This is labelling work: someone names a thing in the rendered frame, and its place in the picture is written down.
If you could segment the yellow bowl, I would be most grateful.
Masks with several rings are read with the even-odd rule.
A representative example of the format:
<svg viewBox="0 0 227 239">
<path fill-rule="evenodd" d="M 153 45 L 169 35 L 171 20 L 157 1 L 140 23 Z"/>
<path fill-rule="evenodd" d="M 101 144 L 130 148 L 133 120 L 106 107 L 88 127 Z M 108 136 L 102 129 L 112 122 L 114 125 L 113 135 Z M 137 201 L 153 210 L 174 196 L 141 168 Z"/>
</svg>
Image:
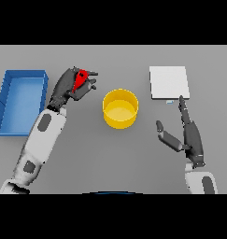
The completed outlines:
<svg viewBox="0 0 227 239">
<path fill-rule="evenodd" d="M 102 111 L 106 124 L 114 129 L 131 127 L 136 120 L 139 103 L 128 90 L 116 89 L 104 97 Z"/>
</svg>

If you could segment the red beaker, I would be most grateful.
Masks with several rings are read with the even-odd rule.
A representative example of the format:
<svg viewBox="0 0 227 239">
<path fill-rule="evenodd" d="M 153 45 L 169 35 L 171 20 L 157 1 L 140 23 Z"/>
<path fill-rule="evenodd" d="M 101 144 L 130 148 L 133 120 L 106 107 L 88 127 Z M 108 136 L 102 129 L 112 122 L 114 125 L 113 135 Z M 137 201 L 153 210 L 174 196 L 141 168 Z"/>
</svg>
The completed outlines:
<svg viewBox="0 0 227 239">
<path fill-rule="evenodd" d="M 76 74 L 76 79 L 72 88 L 72 92 L 75 92 L 77 89 L 79 89 L 87 78 L 88 78 L 87 71 L 84 69 L 80 69 Z"/>
</svg>

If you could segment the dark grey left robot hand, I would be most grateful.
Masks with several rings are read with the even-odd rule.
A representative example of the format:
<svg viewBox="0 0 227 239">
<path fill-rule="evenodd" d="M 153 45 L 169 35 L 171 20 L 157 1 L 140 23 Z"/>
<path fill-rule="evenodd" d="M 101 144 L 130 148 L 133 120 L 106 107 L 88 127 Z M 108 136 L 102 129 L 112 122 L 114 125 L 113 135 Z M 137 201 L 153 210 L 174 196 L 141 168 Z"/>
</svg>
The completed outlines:
<svg viewBox="0 0 227 239">
<path fill-rule="evenodd" d="M 63 105 L 66 105 L 68 100 L 72 98 L 74 101 L 80 100 L 84 95 L 86 95 L 91 89 L 96 89 L 95 83 L 96 79 L 89 79 L 89 76 L 97 76 L 96 72 L 87 71 L 88 78 L 83 83 L 83 85 L 77 89 L 75 92 L 72 92 L 72 88 L 76 79 L 76 74 L 80 68 L 73 67 L 68 68 L 59 78 L 56 83 L 53 93 L 50 97 L 50 103 L 47 106 L 47 109 L 59 112 L 60 108 Z"/>
</svg>

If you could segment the blue tray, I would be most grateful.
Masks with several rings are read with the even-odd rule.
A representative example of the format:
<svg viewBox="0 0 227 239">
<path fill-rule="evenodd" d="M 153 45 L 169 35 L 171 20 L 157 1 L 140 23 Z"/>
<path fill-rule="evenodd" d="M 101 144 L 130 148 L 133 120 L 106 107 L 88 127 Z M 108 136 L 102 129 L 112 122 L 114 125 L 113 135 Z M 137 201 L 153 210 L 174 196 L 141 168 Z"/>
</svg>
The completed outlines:
<svg viewBox="0 0 227 239">
<path fill-rule="evenodd" d="M 6 70 L 0 89 L 0 136 L 27 136 L 45 107 L 45 70 Z"/>
</svg>

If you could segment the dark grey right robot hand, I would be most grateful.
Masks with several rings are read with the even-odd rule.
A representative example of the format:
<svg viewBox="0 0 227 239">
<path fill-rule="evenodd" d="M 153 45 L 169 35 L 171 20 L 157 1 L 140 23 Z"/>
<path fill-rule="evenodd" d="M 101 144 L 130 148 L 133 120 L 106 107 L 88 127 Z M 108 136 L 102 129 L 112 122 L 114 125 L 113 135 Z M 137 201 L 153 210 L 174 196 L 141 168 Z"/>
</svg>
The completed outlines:
<svg viewBox="0 0 227 239">
<path fill-rule="evenodd" d="M 192 168 L 204 167 L 204 150 L 197 125 L 191 120 L 188 108 L 182 95 L 179 96 L 178 109 L 181 113 L 184 142 L 167 132 L 163 124 L 157 120 L 156 127 L 159 140 L 175 152 L 184 151 L 185 156 L 192 162 Z"/>
</svg>

